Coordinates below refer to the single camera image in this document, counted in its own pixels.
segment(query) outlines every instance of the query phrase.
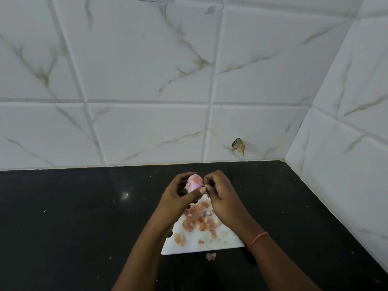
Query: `tiled wall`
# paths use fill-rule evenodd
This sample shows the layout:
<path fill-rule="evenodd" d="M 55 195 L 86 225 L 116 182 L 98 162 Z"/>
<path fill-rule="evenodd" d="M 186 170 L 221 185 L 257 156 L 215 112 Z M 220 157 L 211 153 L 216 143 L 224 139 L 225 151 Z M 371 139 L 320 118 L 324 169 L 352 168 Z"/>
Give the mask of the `tiled wall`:
<path fill-rule="evenodd" d="M 387 111 L 388 0 L 365 0 L 286 161 L 388 271 Z"/>
<path fill-rule="evenodd" d="M 0 169 L 282 159 L 362 1 L 0 0 Z"/>

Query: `forearm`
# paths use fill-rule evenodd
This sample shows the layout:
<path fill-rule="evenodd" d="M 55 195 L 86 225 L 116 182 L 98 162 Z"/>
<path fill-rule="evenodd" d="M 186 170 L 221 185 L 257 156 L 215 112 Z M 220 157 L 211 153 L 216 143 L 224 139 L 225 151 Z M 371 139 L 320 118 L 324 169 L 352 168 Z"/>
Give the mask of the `forearm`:
<path fill-rule="evenodd" d="M 167 233 L 149 220 L 137 239 L 112 291 L 153 290 Z"/>
<path fill-rule="evenodd" d="M 238 235 L 249 246 L 264 230 L 250 216 L 245 217 L 244 223 Z M 320 290 L 270 236 L 259 238 L 250 250 L 270 290 Z"/>

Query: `orange wristband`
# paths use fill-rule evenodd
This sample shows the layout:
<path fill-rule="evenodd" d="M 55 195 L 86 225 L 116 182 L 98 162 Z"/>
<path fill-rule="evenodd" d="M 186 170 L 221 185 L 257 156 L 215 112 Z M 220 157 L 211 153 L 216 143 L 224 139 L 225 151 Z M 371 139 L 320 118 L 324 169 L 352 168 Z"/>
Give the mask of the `orange wristband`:
<path fill-rule="evenodd" d="M 252 247 L 252 245 L 253 245 L 257 240 L 259 240 L 261 237 L 264 237 L 264 236 L 267 236 L 267 235 L 269 235 L 268 232 L 264 232 L 264 233 L 258 234 L 258 235 L 256 236 L 256 238 L 253 239 L 253 241 L 249 244 L 249 246 L 248 246 L 248 251 L 251 252 L 251 247 Z"/>

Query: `person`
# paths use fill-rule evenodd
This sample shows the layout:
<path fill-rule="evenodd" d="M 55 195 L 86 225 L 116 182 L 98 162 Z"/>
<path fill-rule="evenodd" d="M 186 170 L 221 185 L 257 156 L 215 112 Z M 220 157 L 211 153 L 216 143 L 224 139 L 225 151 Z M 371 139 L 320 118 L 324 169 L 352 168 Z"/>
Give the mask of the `person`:
<path fill-rule="evenodd" d="M 229 179 L 221 171 L 206 175 L 204 187 L 179 196 L 182 185 L 193 174 L 195 172 L 177 175 L 166 188 L 112 291 L 153 290 L 161 250 L 166 238 L 172 235 L 173 224 L 204 193 L 209 195 L 220 221 L 234 231 L 245 245 L 250 246 L 249 250 L 270 290 L 320 290 L 271 237 L 264 234 L 266 232 L 250 216 Z"/>

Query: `cutting board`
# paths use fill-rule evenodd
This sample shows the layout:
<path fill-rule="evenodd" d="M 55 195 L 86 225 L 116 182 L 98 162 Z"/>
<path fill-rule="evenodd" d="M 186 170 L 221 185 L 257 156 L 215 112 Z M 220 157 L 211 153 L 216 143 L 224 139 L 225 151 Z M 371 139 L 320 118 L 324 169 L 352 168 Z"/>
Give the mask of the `cutting board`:
<path fill-rule="evenodd" d="M 209 200 L 209 197 L 205 194 L 198 201 Z M 208 207 L 206 210 L 212 210 L 212 206 Z M 215 214 L 212 215 L 214 220 L 218 220 Z M 244 247 L 244 244 L 241 242 L 240 238 L 234 234 L 226 225 L 220 225 L 216 228 L 217 238 L 211 238 L 211 233 L 209 230 L 200 231 L 197 227 L 194 228 L 191 232 L 186 231 L 182 222 L 186 219 L 185 215 L 182 215 L 179 220 L 174 224 L 172 229 L 172 237 L 167 238 L 166 242 L 163 245 L 162 255 L 169 254 L 178 254 L 178 253 L 189 253 L 189 252 L 199 252 L 199 251 L 214 251 L 219 249 L 227 248 L 238 248 Z M 174 234 L 180 233 L 184 234 L 186 238 L 186 244 L 181 247 L 175 243 Z M 198 244 L 198 240 L 202 240 L 204 244 Z"/>

